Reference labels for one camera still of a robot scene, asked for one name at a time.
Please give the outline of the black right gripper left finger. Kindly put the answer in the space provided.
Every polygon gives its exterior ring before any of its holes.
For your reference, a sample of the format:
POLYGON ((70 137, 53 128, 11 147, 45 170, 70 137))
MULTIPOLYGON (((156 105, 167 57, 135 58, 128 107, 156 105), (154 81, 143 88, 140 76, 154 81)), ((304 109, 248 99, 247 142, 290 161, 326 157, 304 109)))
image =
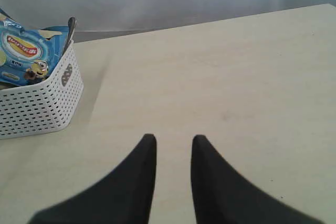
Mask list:
POLYGON ((77 195, 40 210, 30 223, 148 223, 155 189, 157 141, 144 134, 103 179, 77 195))

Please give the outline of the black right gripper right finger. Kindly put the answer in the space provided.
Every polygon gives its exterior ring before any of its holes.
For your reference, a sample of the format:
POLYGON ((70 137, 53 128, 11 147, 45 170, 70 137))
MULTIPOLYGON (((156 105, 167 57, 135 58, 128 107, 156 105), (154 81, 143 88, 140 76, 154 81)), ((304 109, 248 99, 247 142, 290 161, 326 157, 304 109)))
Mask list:
POLYGON ((197 223, 331 223, 332 160, 271 137, 252 147, 196 135, 191 188, 197 223))

